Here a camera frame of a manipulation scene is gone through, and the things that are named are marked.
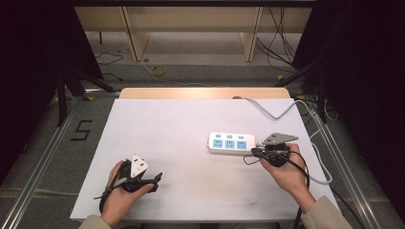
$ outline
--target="sleeve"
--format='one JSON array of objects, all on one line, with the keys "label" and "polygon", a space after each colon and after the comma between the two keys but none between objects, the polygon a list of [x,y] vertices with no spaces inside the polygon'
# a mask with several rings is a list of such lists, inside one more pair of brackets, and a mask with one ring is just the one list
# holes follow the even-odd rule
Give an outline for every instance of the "sleeve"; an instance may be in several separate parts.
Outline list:
[{"label": "sleeve", "polygon": [[78,229],[111,229],[111,227],[101,217],[88,216]]},{"label": "sleeve", "polygon": [[313,228],[352,228],[339,210],[323,196],[319,198],[302,217],[304,225],[308,229]]}]

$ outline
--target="white power strip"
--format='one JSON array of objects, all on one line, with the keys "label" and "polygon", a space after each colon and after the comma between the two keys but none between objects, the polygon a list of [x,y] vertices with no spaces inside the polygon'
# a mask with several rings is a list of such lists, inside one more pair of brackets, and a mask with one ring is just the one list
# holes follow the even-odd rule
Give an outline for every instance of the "white power strip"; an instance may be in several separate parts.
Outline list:
[{"label": "white power strip", "polygon": [[210,133],[207,146],[211,154],[247,156],[256,142],[254,135]]}]

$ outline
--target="table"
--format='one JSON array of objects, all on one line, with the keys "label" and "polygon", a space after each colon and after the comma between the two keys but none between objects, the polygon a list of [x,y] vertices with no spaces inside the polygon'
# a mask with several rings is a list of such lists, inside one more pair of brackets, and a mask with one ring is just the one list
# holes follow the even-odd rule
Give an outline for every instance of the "table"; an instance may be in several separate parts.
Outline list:
[{"label": "table", "polygon": [[[325,179],[298,110],[269,120],[248,101],[229,99],[235,95],[255,98],[275,115],[292,102],[281,88],[123,90],[71,219],[99,214],[99,200],[93,198],[103,192],[111,168],[120,159],[138,154],[149,164],[145,178],[160,172],[163,176],[158,191],[140,199],[126,219],[160,223],[293,220],[298,205],[259,163],[247,166],[240,156],[211,155],[205,144],[208,133],[217,131],[253,134],[258,142],[273,131],[298,135],[296,142],[309,171]],[[312,182],[310,190],[316,198],[326,195],[337,206],[329,186]]]}]

